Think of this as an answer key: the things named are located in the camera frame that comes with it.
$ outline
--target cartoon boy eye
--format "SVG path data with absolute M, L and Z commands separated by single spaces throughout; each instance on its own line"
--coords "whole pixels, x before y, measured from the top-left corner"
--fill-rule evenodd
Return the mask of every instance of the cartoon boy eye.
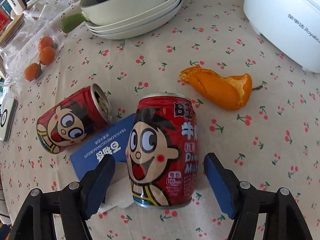
M 157 141 L 157 134 L 153 129 L 146 128 L 142 131 L 140 137 L 140 146 L 143 152 L 153 152 L 157 147 Z
M 69 132 L 68 132 L 68 135 L 70 138 L 78 138 L 80 137 L 81 135 L 83 135 L 83 130 L 78 128 L 78 127 L 75 127 L 75 128 L 72 128 Z
M 61 125 L 64 128 L 68 128 L 72 126 L 75 123 L 75 119 L 73 117 L 73 114 L 65 114 L 60 121 Z
M 134 152 L 138 145 L 138 134 L 135 129 L 132 130 L 130 135 L 130 150 Z

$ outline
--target can lying on its side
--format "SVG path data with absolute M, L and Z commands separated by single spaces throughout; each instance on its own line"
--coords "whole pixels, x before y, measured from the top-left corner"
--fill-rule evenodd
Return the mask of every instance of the can lying on its side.
M 138 205 L 167 209 L 190 203 L 198 167 L 198 128 L 190 99 L 171 93 L 143 98 L 126 158 Z
M 112 121 L 110 103 L 97 84 L 81 88 L 45 112 L 37 121 L 42 146 L 57 154 Z

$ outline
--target stacked plates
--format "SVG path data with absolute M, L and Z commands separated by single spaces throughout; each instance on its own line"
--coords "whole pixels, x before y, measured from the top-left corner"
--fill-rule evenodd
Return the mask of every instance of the stacked plates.
M 168 22 L 181 8 L 183 0 L 166 0 L 164 3 L 123 21 L 99 26 L 86 22 L 89 31 L 101 38 L 120 40 L 150 32 Z

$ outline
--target screw head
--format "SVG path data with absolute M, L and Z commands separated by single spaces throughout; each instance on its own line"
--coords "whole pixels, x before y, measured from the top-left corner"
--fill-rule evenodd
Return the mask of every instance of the screw head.
M 30 193 L 31 196 L 35 197 L 35 196 L 38 196 L 40 193 L 39 189 L 33 189 Z
M 289 191 L 287 188 L 282 187 L 282 188 L 280 189 L 280 193 L 281 193 L 282 195 L 287 196 L 287 195 L 289 195 L 290 191 Z
M 244 188 L 244 189 L 248 189 L 248 188 L 250 188 L 250 183 L 247 182 L 247 181 L 241 181 L 240 182 L 240 187 Z
M 69 189 L 77 189 L 79 188 L 79 183 L 78 182 L 71 182 L 69 184 Z

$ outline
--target cartoon boy face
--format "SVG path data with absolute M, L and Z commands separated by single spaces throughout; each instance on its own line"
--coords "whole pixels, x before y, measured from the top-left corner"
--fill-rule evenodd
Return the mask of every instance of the cartoon boy face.
M 82 121 L 69 108 L 56 108 L 48 124 L 48 137 L 57 146 L 80 143 L 86 136 Z
M 132 128 L 126 157 L 131 179 L 138 185 L 145 185 L 159 178 L 168 160 L 177 159 L 179 152 L 168 146 L 161 129 L 139 121 Z

